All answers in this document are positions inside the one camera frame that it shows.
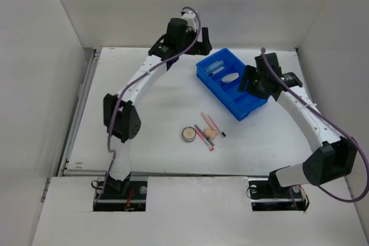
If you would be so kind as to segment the round white powder puff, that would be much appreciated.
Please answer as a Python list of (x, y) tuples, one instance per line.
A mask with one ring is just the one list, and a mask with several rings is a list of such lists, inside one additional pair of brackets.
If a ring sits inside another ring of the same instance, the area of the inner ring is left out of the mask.
[(230, 74), (227, 74), (225, 75), (222, 79), (221, 79), (221, 82), (223, 84), (228, 84), (230, 82), (233, 82), (235, 80), (237, 80), (239, 78), (239, 73), (237, 72), (234, 72), (234, 73), (230, 73)]

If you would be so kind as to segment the clear plastic bottle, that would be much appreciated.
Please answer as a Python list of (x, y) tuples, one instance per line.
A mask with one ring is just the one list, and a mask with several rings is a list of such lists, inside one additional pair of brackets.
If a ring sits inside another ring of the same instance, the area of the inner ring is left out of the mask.
[(213, 62), (212, 64), (210, 64), (209, 66), (207, 66), (206, 68), (204, 68), (204, 70), (207, 74), (211, 74), (212, 72), (214, 72), (218, 68), (222, 67), (223, 64), (224, 64), (223, 60), (217, 60), (217, 61)]

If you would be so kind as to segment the small white black-capped bottle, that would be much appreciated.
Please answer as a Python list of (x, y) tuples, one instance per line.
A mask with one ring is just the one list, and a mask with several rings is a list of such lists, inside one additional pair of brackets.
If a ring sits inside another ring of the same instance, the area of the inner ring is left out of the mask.
[(224, 69), (224, 67), (219, 67), (218, 69), (216, 69), (216, 70), (214, 70), (214, 71), (212, 71), (208, 76), (209, 77), (211, 77), (211, 76), (213, 76), (213, 75), (215, 75), (215, 74), (217, 74), (217, 73), (219, 73), (220, 71), (222, 71)]

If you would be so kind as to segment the beige makeup sponge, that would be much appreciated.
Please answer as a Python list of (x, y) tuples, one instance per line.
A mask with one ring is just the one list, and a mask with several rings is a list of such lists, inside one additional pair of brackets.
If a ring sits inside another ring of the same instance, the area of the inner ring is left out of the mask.
[(217, 131), (212, 130), (211, 128), (206, 128), (204, 129), (204, 134), (209, 137), (209, 139), (214, 140), (217, 136), (218, 133)]

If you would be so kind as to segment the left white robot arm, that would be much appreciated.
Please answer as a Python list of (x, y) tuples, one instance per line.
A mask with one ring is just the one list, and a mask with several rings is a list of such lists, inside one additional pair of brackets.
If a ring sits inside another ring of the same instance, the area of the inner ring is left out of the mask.
[(170, 19), (165, 34), (149, 49), (138, 71), (116, 94), (103, 99), (103, 123), (107, 128), (107, 151), (112, 158), (104, 177), (103, 188), (116, 198), (127, 195), (130, 183), (130, 156), (118, 146), (133, 139), (141, 128), (137, 107), (153, 84), (182, 55), (206, 56), (212, 50), (207, 27), (198, 12), (184, 7), (180, 17)]

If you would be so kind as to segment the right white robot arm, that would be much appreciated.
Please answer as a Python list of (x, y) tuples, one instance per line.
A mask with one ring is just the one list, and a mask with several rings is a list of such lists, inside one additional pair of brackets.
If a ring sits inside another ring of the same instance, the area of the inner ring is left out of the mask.
[(261, 99), (273, 97), (295, 121), (312, 152), (303, 163), (271, 171), (268, 192), (277, 197), (293, 186), (320, 186), (349, 175), (357, 153), (352, 141), (319, 116), (297, 75), (282, 72), (276, 53), (256, 56), (255, 62), (246, 66), (238, 90)]

